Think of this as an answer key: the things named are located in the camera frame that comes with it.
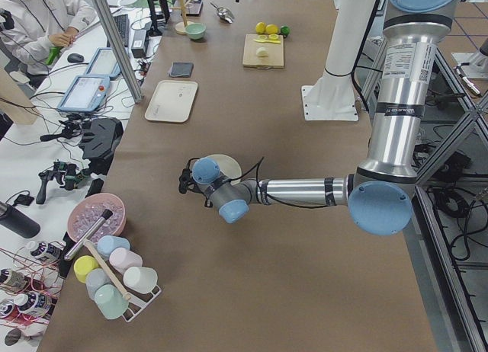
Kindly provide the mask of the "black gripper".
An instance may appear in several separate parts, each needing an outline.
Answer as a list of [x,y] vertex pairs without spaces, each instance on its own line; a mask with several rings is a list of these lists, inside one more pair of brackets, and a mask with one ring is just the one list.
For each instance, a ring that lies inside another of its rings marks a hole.
[[198,192],[198,185],[191,175],[191,169],[184,168],[178,179],[178,191],[180,194],[186,194],[188,191],[192,193]]

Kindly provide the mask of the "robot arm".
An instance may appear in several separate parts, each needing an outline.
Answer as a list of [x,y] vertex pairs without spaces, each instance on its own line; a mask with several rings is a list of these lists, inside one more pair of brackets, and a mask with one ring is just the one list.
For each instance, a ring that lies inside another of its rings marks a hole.
[[[345,178],[262,180],[225,175],[210,157],[189,160],[178,189],[204,196],[228,223],[249,205],[322,209],[344,205],[357,226],[392,235],[409,223],[417,179],[412,166],[438,44],[450,33],[460,0],[387,0],[383,35],[386,56],[365,160]],[[323,76],[303,88],[308,120],[350,120],[352,72],[376,0],[342,0]]]

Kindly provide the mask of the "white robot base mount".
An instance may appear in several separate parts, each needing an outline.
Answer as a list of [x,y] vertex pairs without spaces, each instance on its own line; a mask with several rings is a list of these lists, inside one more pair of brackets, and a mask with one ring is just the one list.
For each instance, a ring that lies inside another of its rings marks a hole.
[[353,69],[378,0],[341,0],[321,78],[302,87],[307,121],[356,121]]

